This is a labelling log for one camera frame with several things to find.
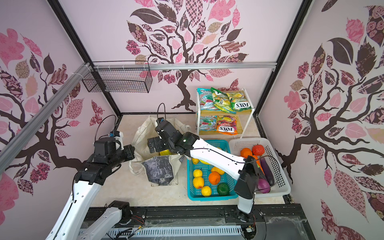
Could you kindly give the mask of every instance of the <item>candy bag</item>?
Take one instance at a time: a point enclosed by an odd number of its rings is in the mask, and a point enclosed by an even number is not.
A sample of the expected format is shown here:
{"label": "candy bag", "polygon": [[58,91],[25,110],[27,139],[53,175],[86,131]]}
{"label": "candy bag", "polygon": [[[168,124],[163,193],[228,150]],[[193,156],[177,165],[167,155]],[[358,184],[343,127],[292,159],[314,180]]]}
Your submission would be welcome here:
{"label": "candy bag", "polygon": [[244,96],[242,92],[235,93],[226,93],[229,97],[229,101],[231,102],[231,108],[235,111],[243,111],[251,109],[251,104],[249,104],[248,100]]}
{"label": "candy bag", "polygon": [[215,116],[200,117],[200,131],[215,131],[215,130],[216,130]]}
{"label": "candy bag", "polygon": [[201,110],[218,111],[217,107],[214,106],[214,100],[210,89],[198,88],[197,92],[199,93]]}
{"label": "candy bag", "polygon": [[232,111],[231,103],[225,93],[222,93],[221,91],[215,88],[211,88],[211,92],[215,107],[217,107],[223,112],[236,114],[236,112]]}
{"label": "candy bag", "polygon": [[225,135],[237,135],[236,118],[231,116],[217,116],[216,132]]}

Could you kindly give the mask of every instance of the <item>eggplant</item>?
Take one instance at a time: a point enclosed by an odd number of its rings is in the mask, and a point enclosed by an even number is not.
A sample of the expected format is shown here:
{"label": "eggplant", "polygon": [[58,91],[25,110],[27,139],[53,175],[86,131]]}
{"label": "eggplant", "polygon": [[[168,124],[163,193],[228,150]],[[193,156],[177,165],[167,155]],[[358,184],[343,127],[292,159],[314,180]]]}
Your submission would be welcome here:
{"label": "eggplant", "polygon": [[262,168],[264,170],[264,175],[265,175],[266,179],[268,180],[269,185],[272,187],[275,184],[275,179],[273,178],[272,171],[269,168],[264,157],[260,158],[260,164],[262,165]]}

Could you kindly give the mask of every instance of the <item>wire mesh basket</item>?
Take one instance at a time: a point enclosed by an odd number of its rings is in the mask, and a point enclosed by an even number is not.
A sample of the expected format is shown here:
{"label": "wire mesh basket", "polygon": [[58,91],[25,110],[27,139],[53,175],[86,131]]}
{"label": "wire mesh basket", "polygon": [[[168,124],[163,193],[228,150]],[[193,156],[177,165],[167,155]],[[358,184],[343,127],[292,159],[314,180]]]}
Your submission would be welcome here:
{"label": "wire mesh basket", "polygon": [[98,65],[84,78],[88,92],[149,93],[152,84],[148,61],[132,61],[133,65]]}

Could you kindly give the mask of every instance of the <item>blue plastic basket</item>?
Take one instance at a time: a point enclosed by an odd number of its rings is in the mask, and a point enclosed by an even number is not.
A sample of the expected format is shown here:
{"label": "blue plastic basket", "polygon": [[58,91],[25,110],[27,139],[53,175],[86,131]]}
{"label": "blue plastic basket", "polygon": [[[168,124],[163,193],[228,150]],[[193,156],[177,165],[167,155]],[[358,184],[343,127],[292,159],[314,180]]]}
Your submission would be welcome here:
{"label": "blue plastic basket", "polygon": [[[219,147],[221,148],[223,151],[225,152],[228,152],[230,153],[230,150],[229,150],[229,144],[226,140],[206,140],[207,143],[211,144],[212,146],[214,147]],[[188,160],[188,163],[187,163],[187,177],[189,179],[188,181],[188,197],[190,200],[192,201],[219,201],[219,200],[228,200],[228,199],[234,199],[234,198],[237,198],[237,194],[235,193],[234,191],[234,188],[235,188],[235,185],[236,185],[236,182],[231,176],[229,176],[227,173],[225,173],[224,175],[221,176],[221,179],[220,179],[220,183],[226,183],[229,187],[229,195],[228,196],[220,196],[218,193],[217,193],[217,185],[212,185],[209,181],[208,181],[208,176],[209,174],[211,173],[211,169],[213,168],[214,166],[213,165],[208,165],[208,164],[204,164],[204,163],[201,163],[199,162],[198,164],[193,164],[192,161]],[[203,171],[203,178],[204,178],[204,186],[209,186],[211,189],[212,189],[212,195],[209,196],[209,197],[204,197],[202,194],[201,194],[201,189],[196,189],[194,186],[193,186],[193,171],[195,169],[200,169],[201,171]]]}

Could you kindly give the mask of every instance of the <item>pink wall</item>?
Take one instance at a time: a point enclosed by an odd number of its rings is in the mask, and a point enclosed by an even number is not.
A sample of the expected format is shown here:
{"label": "pink wall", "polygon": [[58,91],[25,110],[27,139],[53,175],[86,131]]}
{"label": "pink wall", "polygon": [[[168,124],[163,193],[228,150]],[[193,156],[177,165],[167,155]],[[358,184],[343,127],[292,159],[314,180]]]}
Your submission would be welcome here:
{"label": "pink wall", "polygon": [[[45,95],[52,97],[83,61],[46,1],[4,2],[0,15],[2,149],[46,103]],[[0,177],[2,238],[48,235],[71,192],[76,168],[93,152],[94,122],[110,114],[104,96],[88,93],[82,83],[68,95]],[[112,119],[106,120],[98,135],[112,127]]]}
{"label": "pink wall", "polygon": [[[189,3],[196,3],[197,6],[201,4],[201,8],[196,7],[196,15],[192,13]],[[189,63],[189,58],[193,54],[192,62],[204,63],[208,58],[215,57],[218,51],[220,51],[217,55],[219,58],[213,59],[212,62],[219,62],[220,58],[224,56],[230,58],[235,54],[239,54],[240,57],[234,56],[234,59],[240,61],[276,61],[301,0],[118,0],[114,1],[114,4],[102,0],[80,2],[70,0],[62,1],[61,4],[93,61],[144,59],[156,63]],[[158,14],[160,18],[143,17],[141,11],[152,11],[151,14]],[[165,32],[162,27],[176,28],[184,13],[188,22],[192,23],[190,31],[179,28],[177,32],[180,36],[176,35],[175,30]],[[221,29],[228,23],[228,29],[221,34]],[[134,24],[139,25],[138,33]],[[145,34],[141,39],[142,42],[139,38],[133,37],[132,31],[135,35]],[[169,46],[166,39],[162,40],[159,37],[156,39],[153,34],[167,35]],[[201,38],[196,37],[194,41],[192,35],[196,34]],[[237,47],[232,49],[225,46],[230,42],[233,44],[237,42]],[[158,57],[150,56],[148,48],[151,48],[152,53]],[[204,50],[204,55],[197,59],[197,56],[202,54],[203,48],[207,48]],[[177,54],[171,57],[171,51]],[[170,76],[168,81],[159,78],[159,73],[153,71],[153,83],[149,93],[112,93],[112,96],[122,112],[153,112],[157,110],[158,101],[166,103],[167,112],[194,111],[197,88],[211,86],[228,88],[235,79],[238,79],[237,87],[246,88],[252,103],[256,105],[270,71],[271,69],[266,68],[228,70],[224,74],[215,74],[214,71],[207,70],[200,70],[200,73],[194,71],[193,75],[199,76],[198,80],[196,78],[191,80],[190,73],[184,74],[184,72],[177,78],[176,70],[161,73],[163,76]]]}
{"label": "pink wall", "polygon": [[260,114],[316,239],[382,239],[382,3],[315,1]]}

